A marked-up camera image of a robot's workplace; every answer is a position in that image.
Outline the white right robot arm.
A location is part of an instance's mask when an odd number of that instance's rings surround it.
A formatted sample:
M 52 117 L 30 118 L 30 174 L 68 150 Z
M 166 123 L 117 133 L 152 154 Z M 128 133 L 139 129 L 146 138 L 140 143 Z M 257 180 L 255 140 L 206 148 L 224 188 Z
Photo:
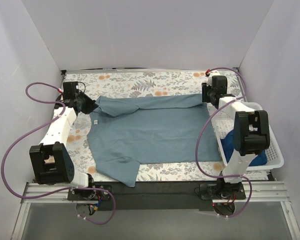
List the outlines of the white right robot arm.
M 202 85 L 202 101 L 212 104 L 233 121 L 233 152 L 211 192 L 222 199 L 243 191 L 242 178 L 251 162 L 270 146 L 268 113 L 254 110 L 227 93 L 228 79 L 218 71 Z

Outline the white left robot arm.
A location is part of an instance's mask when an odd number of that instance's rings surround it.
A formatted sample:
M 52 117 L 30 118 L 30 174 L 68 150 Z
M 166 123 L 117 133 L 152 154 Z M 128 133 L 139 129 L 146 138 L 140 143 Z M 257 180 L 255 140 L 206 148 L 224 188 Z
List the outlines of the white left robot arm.
M 38 145 L 30 147 L 29 156 L 35 180 L 40 185 L 65 184 L 79 188 L 85 200 L 96 196 L 93 178 L 88 173 L 75 170 L 67 150 L 70 130 L 79 113 L 90 114 L 98 105 L 96 101 L 79 89 L 80 81 L 64 82 L 53 108 L 54 121 Z

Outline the light blue t shirt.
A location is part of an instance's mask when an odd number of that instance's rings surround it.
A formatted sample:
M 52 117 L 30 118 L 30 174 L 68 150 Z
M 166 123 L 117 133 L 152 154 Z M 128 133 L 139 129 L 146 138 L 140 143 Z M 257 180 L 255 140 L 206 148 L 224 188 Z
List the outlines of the light blue t shirt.
M 128 187 L 135 186 L 140 165 L 222 159 L 200 94 L 100 96 L 96 104 L 87 134 L 96 170 Z

